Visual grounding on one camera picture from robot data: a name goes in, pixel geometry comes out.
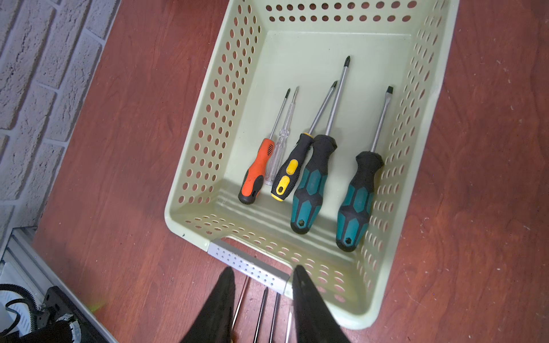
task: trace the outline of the basket handle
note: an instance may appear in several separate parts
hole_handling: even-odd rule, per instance
[[[277,293],[284,294],[290,275],[246,254],[237,247],[222,241],[213,240],[208,247],[208,254],[241,271],[253,280],[262,283]]]

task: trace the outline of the wooden table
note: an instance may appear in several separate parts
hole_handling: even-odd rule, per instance
[[[36,235],[120,342],[179,341],[224,268],[163,209],[226,6],[122,1]],[[548,65],[547,2],[462,0],[381,313],[353,342],[549,341]]]

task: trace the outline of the orange screwdriver handle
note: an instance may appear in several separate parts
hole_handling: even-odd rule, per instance
[[[248,168],[246,175],[244,176],[244,182],[238,193],[238,200],[241,203],[250,205],[255,201],[255,197],[261,190],[263,186],[263,179],[265,178],[265,168],[267,167],[267,162],[273,154],[275,149],[275,143],[265,138],[259,147],[257,152],[257,157],[255,158],[254,163]]]

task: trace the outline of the screwdriver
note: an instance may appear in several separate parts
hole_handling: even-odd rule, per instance
[[[376,154],[377,141],[387,113],[387,107],[393,96],[393,88],[389,86],[385,93],[385,104],[379,119],[376,136],[370,151],[363,151],[356,157],[358,169],[352,178],[347,195],[338,212],[338,231],[335,242],[338,247],[347,252],[354,251],[362,237],[366,234],[370,215],[372,214],[372,202],[374,197],[374,176],[383,167],[383,159]]]
[[[313,141],[312,131],[315,129],[316,123],[318,123],[318,120],[322,116],[324,109],[328,105],[328,102],[330,101],[330,98],[335,91],[335,85],[337,83],[338,82],[335,81],[330,87],[328,94],[326,95],[324,102],[320,106],[320,109],[318,110],[318,113],[313,120],[309,131],[304,132],[299,136],[298,143],[295,145],[294,150],[292,150],[286,162],[284,162],[282,167],[280,167],[280,169],[278,170],[278,173],[276,174],[276,177],[272,182],[273,187],[271,189],[271,195],[276,200],[284,201],[284,199],[286,199],[294,189],[295,184],[299,179],[301,166],[303,165],[303,162],[305,162],[305,157],[307,156],[307,152],[309,151],[309,148],[311,147],[311,143]]]
[[[273,130],[271,131],[269,138],[265,138],[263,140],[259,150],[257,151],[257,157],[255,158],[254,163],[252,163],[246,171],[244,181],[242,182],[242,187],[238,193],[238,200],[240,200],[243,204],[253,204],[255,197],[263,186],[265,167],[267,166],[267,162],[269,161],[269,158],[273,153],[273,149],[275,148],[275,143],[272,141],[272,138],[275,134],[276,124],[278,124],[278,120],[280,119],[284,105],[286,105],[286,100],[288,100],[289,94],[290,88],[288,88],[284,101],[282,101],[282,106],[280,107],[280,111],[278,112],[278,116],[276,117],[276,121],[274,122]]]
[[[294,91],[294,96],[292,98],[292,102],[290,103],[290,107],[288,108],[284,125],[280,129],[278,141],[274,145],[273,155],[271,156],[269,163],[267,163],[267,174],[265,175],[265,183],[267,185],[273,184],[273,179],[275,178],[282,160],[282,156],[284,156],[284,151],[286,150],[286,139],[288,139],[288,136],[290,135],[290,123],[292,122],[292,117],[294,116],[295,96],[298,94],[298,90],[299,86],[297,86]]]
[[[339,79],[339,88],[335,95],[332,110],[330,111],[328,125],[326,126],[326,134],[319,134],[314,138],[311,160],[305,166],[303,178],[294,192],[290,226],[298,234],[309,232],[322,206],[324,184],[328,178],[328,159],[338,147],[335,139],[330,137],[329,134],[339,101],[341,100],[341,92],[345,85],[345,77],[347,76],[350,60],[351,56],[347,56],[343,65],[343,71]]]

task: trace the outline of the plastic basket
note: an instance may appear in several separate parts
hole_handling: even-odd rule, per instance
[[[370,326],[441,90],[457,7],[458,0],[231,0],[167,201],[169,229],[289,297],[288,276],[260,268],[220,239],[230,237],[290,268],[304,265],[340,325]],[[292,195],[279,202],[264,185],[248,206],[238,191],[286,90],[300,86],[284,158],[339,79],[347,55],[324,204],[310,232],[297,235],[289,225]],[[372,142],[389,85],[395,92],[377,148],[385,166],[376,175],[371,224],[358,249],[343,252],[335,244],[338,209],[356,172],[355,156]],[[315,134],[323,133],[330,107]]]

